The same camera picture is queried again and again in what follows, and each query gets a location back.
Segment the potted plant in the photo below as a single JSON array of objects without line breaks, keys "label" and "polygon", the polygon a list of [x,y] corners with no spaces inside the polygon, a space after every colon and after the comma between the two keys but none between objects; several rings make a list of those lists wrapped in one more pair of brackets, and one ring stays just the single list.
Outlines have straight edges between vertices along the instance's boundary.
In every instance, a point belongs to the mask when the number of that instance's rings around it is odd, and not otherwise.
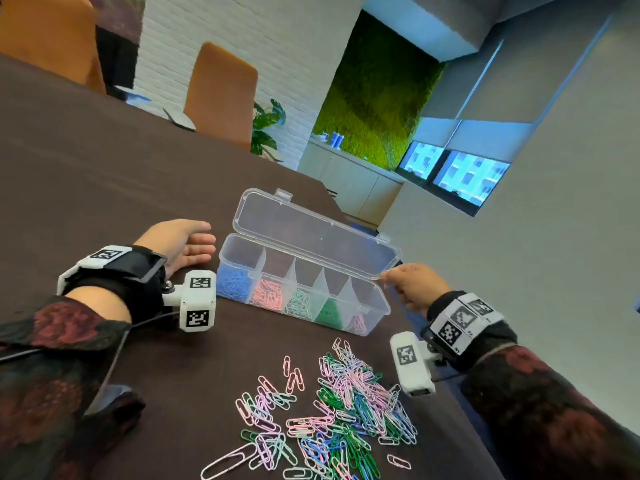
[{"label": "potted plant", "polygon": [[263,131],[273,125],[282,126],[287,120],[287,115],[282,108],[282,105],[275,99],[271,100],[271,112],[266,112],[260,104],[254,102],[253,108],[255,109],[255,115],[253,117],[253,133],[251,136],[251,152],[256,155],[261,155],[264,151],[264,147],[268,146],[274,150],[278,149],[278,145],[275,140]]}]

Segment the hand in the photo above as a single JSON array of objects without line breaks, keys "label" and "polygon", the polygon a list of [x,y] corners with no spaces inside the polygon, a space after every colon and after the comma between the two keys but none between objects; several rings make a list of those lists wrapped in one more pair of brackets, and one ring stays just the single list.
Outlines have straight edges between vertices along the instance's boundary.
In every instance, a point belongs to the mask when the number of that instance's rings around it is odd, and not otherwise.
[{"label": "hand", "polygon": [[176,219],[151,226],[135,244],[166,256],[164,266],[169,279],[180,268],[211,260],[211,255],[216,252],[213,245],[216,238],[207,233],[210,230],[208,222]]},{"label": "hand", "polygon": [[451,288],[434,270],[426,264],[402,264],[380,276],[382,281],[395,286],[400,300],[409,310],[420,311],[426,315],[427,310]]}]

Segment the plastic organizer box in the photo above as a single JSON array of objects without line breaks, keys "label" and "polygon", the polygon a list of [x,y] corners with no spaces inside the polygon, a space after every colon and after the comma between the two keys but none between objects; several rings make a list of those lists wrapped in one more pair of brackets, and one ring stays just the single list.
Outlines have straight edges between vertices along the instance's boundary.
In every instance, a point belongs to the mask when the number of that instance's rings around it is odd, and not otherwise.
[{"label": "plastic organizer box", "polygon": [[400,251],[373,237],[272,195],[245,191],[220,249],[219,296],[309,322],[368,335],[391,311],[373,280]]}]

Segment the building outside window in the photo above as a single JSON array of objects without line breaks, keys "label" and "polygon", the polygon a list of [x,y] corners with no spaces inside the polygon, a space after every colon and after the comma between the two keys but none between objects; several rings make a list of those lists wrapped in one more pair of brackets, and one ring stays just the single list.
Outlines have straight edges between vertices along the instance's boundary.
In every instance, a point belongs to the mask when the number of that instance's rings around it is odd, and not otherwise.
[{"label": "building outside window", "polygon": [[396,172],[474,216],[508,168],[505,162],[414,141]]}]

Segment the clear plastic box lid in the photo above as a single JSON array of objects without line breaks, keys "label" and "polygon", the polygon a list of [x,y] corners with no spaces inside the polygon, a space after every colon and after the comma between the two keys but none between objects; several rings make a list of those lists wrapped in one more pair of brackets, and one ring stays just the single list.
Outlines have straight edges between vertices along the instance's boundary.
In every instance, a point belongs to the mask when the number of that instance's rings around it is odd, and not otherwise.
[{"label": "clear plastic box lid", "polygon": [[236,232],[367,280],[395,266],[400,249],[388,239],[365,234],[348,225],[291,203],[292,195],[246,190],[234,217]]}]

